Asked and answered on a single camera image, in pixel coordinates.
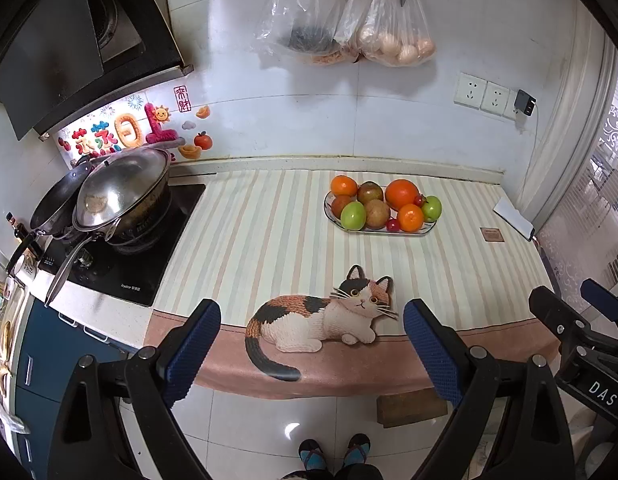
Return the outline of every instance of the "smiling sun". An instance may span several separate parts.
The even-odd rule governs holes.
[[[156,121],[160,121],[161,123],[166,123],[169,120],[169,117],[171,116],[171,114],[169,113],[169,107],[166,107],[164,105],[158,106],[153,111],[153,116],[155,117]]]

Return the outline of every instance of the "person's leg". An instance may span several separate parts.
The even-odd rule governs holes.
[[[336,473],[335,480],[383,480],[375,466],[365,463],[371,449],[369,437],[357,433],[349,441],[342,469]]]
[[[327,469],[323,450],[320,449],[320,445],[315,440],[309,438],[302,441],[298,447],[298,455],[300,455],[300,460],[303,461],[305,470],[289,473],[282,480],[333,480],[333,475]]]

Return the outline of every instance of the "calico cat print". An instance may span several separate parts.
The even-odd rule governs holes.
[[[372,320],[379,316],[398,317],[390,306],[392,283],[389,276],[377,282],[369,280],[362,268],[354,265],[329,298],[279,296],[267,301],[247,325],[245,346],[249,359],[273,378],[297,381],[301,377],[297,368],[273,362],[262,352],[261,335],[282,352],[317,352],[327,339],[347,345],[374,342]]]

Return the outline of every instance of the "striped tablecloth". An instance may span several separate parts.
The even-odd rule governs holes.
[[[393,277],[401,312],[422,298],[457,330],[529,319],[528,297],[551,287],[532,242],[492,208],[500,186],[381,173],[348,173],[359,184],[408,178],[438,196],[443,214],[422,237],[345,232],[327,220],[325,194],[335,171],[234,171],[207,186],[163,277],[154,308],[189,316],[202,298],[220,305],[223,323],[246,326],[281,294],[327,297],[353,264],[367,277]],[[480,228],[499,228],[485,242]],[[379,319],[379,335],[404,334],[401,320]]]

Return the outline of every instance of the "wall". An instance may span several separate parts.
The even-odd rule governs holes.
[[[6,221],[9,211],[27,226],[44,194],[62,178],[67,167],[52,142],[29,134],[16,139],[0,104],[0,249],[10,256],[17,246]]]
[[[505,190],[510,195],[518,190],[536,117],[517,128],[513,121],[455,105],[457,75],[471,73],[535,96],[540,142],[571,53],[576,0],[422,0],[438,52],[415,68],[366,60],[317,67],[259,54],[253,33],[264,3],[169,0],[174,35],[195,72],[140,96],[173,111],[173,88],[185,84],[193,110],[173,113],[167,126],[188,142],[207,131],[214,146],[203,158],[408,158],[501,170]],[[211,116],[200,121],[195,111],[206,104]],[[94,112],[63,136],[70,137],[76,126],[88,130],[123,108],[121,100],[111,110]],[[143,110],[137,116],[144,117]],[[196,128],[182,130],[185,120]],[[148,132],[146,119],[141,126]]]

